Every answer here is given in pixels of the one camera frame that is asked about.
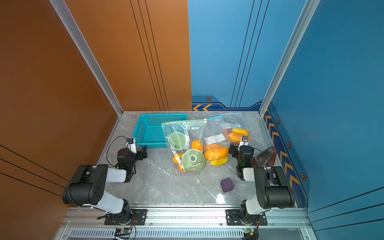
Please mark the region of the large orange mango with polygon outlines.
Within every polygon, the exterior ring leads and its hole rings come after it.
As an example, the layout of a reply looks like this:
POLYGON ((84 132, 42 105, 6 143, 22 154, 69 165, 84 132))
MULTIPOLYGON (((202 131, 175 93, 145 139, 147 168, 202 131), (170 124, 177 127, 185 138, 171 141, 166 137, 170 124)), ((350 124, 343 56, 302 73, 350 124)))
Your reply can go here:
POLYGON ((238 133, 238 132, 230 132, 228 134, 228 137, 229 137, 229 140, 231 143, 233 144, 239 144, 242 140, 242 136, 246 136, 248 137, 248 142, 251 142, 252 139, 251 137, 249 136, 249 133, 248 132, 242 132, 242 133, 238 133))

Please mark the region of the clear zip-top bag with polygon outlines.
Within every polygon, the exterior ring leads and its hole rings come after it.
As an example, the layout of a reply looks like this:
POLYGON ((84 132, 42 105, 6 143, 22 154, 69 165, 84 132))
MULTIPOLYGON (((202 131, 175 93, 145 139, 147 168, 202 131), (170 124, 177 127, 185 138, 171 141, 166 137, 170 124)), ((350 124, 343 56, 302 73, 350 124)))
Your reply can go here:
POLYGON ((223 114, 224 128, 231 129, 231 132, 248 132, 252 141, 249 144, 253 144, 255 141, 252 138, 251 130, 246 122, 246 118, 241 113, 226 113, 223 114))
POLYGON ((211 145, 211 144, 219 144, 224 147, 230 148, 230 141, 229 141, 228 135, 224 133, 224 131, 225 131, 225 128, 224 128, 223 115, 215 116, 207 119, 207 125, 205 126, 203 131, 204 149, 206 145, 211 145))

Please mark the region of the orange mango later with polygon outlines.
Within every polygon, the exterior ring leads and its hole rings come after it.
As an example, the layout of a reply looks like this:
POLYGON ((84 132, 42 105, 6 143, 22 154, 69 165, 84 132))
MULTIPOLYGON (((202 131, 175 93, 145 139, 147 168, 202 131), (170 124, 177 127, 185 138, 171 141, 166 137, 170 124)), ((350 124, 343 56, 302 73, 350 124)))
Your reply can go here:
POLYGON ((204 153, 208 161, 213 161, 226 157, 229 153, 229 148, 219 144, 211 144, 205 146, 204 153))

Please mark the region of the orange mango front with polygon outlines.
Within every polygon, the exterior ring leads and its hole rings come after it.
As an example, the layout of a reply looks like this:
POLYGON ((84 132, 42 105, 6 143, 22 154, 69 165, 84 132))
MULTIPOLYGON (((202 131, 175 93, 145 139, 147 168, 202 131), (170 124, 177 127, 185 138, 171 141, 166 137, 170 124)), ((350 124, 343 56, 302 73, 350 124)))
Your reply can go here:
POLYGON ((193 141, 191 144, 191 149, 195 149, 195 150, 202 152, 204 150, 204 144, 198 140, 193 141))

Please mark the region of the clear bags stack green print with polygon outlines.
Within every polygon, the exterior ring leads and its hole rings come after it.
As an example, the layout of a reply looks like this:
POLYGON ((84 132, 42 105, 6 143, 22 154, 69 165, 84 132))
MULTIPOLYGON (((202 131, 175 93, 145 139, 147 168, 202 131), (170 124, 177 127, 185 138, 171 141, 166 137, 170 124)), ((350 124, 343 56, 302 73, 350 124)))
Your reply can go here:
POLYGON ((184 172, 202 172, 207 166, 207 160, 203 151, 191 149, 193 141, 201 141, 203 144, 203 131, 207 125, 206 119, 173 121, 162 124, 167 147, 172 154, 184 154, 181 162, 184 172))

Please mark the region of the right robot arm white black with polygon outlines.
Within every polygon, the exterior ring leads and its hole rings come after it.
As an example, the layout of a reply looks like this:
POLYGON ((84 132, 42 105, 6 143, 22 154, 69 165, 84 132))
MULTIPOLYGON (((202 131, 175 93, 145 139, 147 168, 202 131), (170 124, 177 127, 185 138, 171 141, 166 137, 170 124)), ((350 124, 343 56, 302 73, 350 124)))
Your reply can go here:
POLYGON ((266 225, 265 212, 271 209, 292 208, 295 196, 282 167, 275 167, 275 147, 269 147, 254 156, 256 148, 231 145, 229 154, 237 159, 237 177, 255 184, 256 195, 240 205, 240 220, 244 225, 266 225))

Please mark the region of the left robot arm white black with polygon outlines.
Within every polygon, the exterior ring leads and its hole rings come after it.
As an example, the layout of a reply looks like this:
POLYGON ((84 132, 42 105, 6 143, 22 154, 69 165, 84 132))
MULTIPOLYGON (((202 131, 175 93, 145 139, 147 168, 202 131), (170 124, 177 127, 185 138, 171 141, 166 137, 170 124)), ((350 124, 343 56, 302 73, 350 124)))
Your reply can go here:
POLYGON ((132 146, 118 151, 117 166, 108 164, 81 165, 65 187, 63 203, 90 207, 105 212, 101 218, 105 225, 127 225, 134 223, 134 213, 129 202, 115 197, 105 190, 107 183, 128 183, 137 173, 136 163, 148 157, 146 146, 132 146))

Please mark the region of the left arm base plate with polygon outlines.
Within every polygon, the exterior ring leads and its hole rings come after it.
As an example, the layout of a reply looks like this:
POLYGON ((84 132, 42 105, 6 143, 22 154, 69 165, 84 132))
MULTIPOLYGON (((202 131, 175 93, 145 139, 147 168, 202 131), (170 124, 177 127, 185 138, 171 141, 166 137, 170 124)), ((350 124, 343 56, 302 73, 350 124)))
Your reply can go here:
POLYGON ((125 214, 106 214, 104 224, 106 226, 143 226, 147 219, 147 213, 147 209, 133 209, 125 214))

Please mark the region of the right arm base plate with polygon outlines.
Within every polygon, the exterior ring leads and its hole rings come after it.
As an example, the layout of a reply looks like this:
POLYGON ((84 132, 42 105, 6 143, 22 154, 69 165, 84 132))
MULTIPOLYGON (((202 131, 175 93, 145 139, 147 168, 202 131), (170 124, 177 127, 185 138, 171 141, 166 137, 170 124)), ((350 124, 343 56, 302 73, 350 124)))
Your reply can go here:
POLYGON ((226 221, 228 226, 267 226, 268 221, 265 213, 260 215, 249 215, 243 213, 239 209, 228 209, 225 210, 226 221))

